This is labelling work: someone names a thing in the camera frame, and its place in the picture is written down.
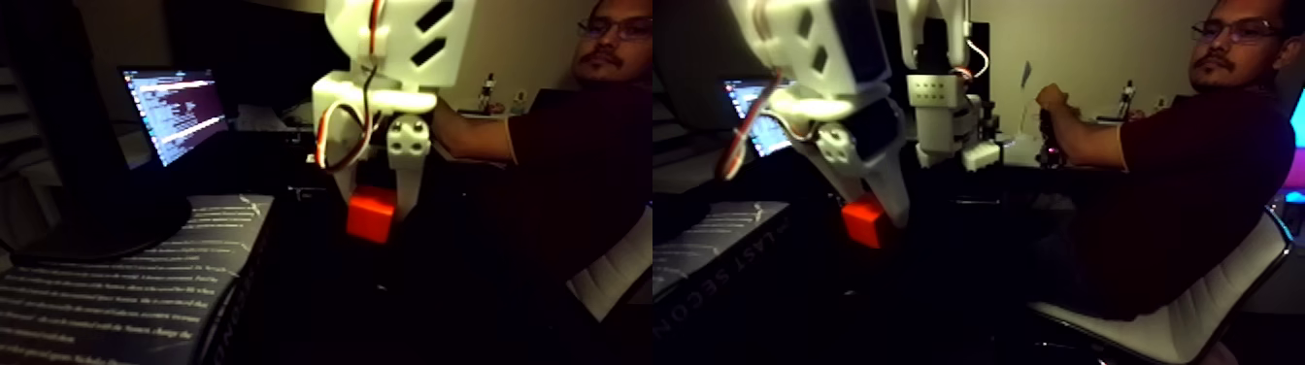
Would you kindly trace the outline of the person's left hand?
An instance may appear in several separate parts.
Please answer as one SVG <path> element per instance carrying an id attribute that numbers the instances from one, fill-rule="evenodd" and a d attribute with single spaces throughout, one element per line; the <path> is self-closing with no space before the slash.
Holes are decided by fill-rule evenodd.
<path id="1" fill-rule="evenodd" d="M 1074 116 L 1073 107 L 1067 103 L 1067 94 L 1058 87 L 1058 83 L 1047 83 L 1036 95 L 1040 108 L 1053 117 Z"/>

